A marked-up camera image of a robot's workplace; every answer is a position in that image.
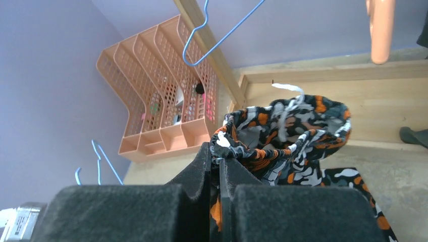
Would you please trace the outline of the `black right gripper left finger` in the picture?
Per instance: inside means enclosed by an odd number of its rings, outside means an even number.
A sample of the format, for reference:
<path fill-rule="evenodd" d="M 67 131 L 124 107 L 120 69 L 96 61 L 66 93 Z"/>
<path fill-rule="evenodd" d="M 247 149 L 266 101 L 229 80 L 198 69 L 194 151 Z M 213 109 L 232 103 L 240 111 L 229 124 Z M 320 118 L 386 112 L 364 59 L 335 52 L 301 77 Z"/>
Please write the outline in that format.
<path fill-rule="evenodd" d="M 70 186 L 33 241 L 209 241 L 209 144 L 164 185 Z"/>

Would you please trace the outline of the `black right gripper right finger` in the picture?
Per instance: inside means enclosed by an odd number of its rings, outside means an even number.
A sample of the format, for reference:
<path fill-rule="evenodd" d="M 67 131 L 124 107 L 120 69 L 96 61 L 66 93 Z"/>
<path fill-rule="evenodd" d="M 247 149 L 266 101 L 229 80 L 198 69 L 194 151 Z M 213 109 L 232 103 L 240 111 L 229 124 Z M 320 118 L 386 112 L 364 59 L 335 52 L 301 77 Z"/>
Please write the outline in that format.
<path fill-rule="evenodd" d="M 222 241 L 383 241 L 357 190 L 267 186 L 238 161 L 220 160 Z"/>

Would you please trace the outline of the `orange camouflage shorts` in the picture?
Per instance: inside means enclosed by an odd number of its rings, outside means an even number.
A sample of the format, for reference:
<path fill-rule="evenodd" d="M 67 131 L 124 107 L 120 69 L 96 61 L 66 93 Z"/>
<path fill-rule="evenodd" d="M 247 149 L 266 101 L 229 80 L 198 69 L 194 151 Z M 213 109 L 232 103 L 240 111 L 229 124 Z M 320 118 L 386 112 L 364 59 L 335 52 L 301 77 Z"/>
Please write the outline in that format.
<path fill-rule="evenodd" d="M 220 161 L 232 158 L 268 186 L 345 187 L 368 201 L 385 241 L 397 237 L 355 167 L 321 168 L 351 134 L 351 113 L 341 102 L 304 92 L 268 106 L 250 106 L 225 115 L 211 138 L 210 217 L 222 229 Z"/>

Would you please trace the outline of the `light blue hanger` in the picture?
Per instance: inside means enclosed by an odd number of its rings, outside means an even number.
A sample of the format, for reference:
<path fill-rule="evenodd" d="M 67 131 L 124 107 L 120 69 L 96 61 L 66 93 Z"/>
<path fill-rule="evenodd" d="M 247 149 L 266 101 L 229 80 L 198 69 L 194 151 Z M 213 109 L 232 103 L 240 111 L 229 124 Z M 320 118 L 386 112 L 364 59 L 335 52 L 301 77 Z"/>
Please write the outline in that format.
<path fill-rule="evenodd" d="M 201 24 L 198 24 L 196 27 L 192 27 L 189 37 L 184 43 L 184 49 L 182 51 L 182 60 L 184 63 L 189 67 L 196 67 L 202 64 L 204 60 L 206 60 L 211 54 L 214 53 L 215 50 L 219 49 L 220 46 L 233 34 L 237 31 L 239 27 L 241 27 L 247 20 L 254 15 L 254 13 L 260 9 L 262 5 L 266 1 L 257 1 L 257 3 L 243 16 L 241 17 L 233 26 L 230 26 L 229 30 L 224 33 L 224 35 L 221 38 L 218 38 L 215 34 L 214 36 L 214 43 L 211 44 L 207 50 L 197 58 L 197 60 L 190 60 L 190 57 L 188 56 L 188 52 L 190 49 L 190 44 L 194 42 L 194 38 L 196 37 L 197 33 L 200 33 L 202 30 L 208 30 L 210 28 L 211 23 L 211 12 L 210 12 L 210 5 L 212 1 L 203 1 L 202 5 L 202 15 L 203 20 Z"/>

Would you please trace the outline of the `orange hanger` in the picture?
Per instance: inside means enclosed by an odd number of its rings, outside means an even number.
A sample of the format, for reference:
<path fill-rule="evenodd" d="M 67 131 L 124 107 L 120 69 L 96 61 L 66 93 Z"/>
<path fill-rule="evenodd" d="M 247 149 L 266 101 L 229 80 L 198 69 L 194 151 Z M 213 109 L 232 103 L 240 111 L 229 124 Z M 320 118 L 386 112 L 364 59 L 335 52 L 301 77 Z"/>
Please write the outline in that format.
<path fill-rule="evenodd" d="M 371 38 L 371 61 L 376 65 L 385 64 L 390 56 L 395 0 L 366 0 Z"/>

